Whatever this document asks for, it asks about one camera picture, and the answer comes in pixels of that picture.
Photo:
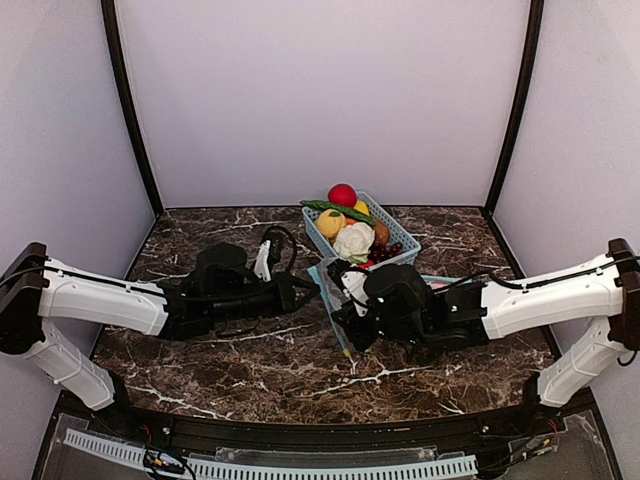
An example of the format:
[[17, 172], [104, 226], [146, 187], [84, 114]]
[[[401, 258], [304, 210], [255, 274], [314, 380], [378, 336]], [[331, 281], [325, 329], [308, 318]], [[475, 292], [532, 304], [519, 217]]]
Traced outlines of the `clear zip bag blue zipper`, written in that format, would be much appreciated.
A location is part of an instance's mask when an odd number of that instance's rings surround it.
[[450, 284], [457, 281], [456, 278], [430, 276], [430, 275], [422, 275], [421, 278], [433, 290], [449, 286]]

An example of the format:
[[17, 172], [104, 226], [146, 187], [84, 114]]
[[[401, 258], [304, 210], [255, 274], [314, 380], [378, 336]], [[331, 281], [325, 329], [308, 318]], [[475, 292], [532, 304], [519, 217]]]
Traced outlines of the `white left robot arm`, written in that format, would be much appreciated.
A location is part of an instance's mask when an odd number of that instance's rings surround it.
[[289, 269], [273, 271], [279, 259], [272, 240], [262, 242], [254, 263], [242, 247], [222, 242], [201, 251], [179, 284], [159, 285], [78, 270], [49, 257], [45, 245], [31, 243], [1, 277], [1, 351], [33, 362], [95, 412], [126, 408], [124, 383], [82, 354], [53, 319], [185, 341], [229, 321], [293, 313], [320, 289]]

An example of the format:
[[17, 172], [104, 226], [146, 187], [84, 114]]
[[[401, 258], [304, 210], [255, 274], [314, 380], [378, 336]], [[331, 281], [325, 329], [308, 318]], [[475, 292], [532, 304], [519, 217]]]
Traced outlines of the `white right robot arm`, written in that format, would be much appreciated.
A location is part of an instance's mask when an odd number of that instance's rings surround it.
[[331, 262], [327, 274], [346, 298], [331, 318], [359, 351], [378, 339], [458, 351], [589, 320], [567, 353], [526, 382], [530, 409], [560, 409], [612, 362], [639, 350], [639, 257], [623, 239], [578, 266], [517, 281], [480, 272], [432, 287], [408, 264], [363, 269], [344, 260]]

